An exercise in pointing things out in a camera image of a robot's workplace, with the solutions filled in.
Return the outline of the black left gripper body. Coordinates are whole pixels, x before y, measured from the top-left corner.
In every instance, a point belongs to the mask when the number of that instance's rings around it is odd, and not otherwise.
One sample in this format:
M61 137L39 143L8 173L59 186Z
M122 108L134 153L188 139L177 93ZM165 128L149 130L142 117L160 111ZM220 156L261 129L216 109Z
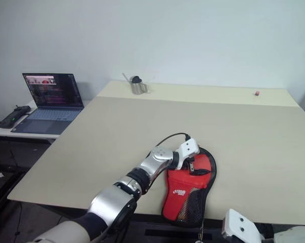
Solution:
M199 166L195 157L187 158L186 162L190 175L198 175Z

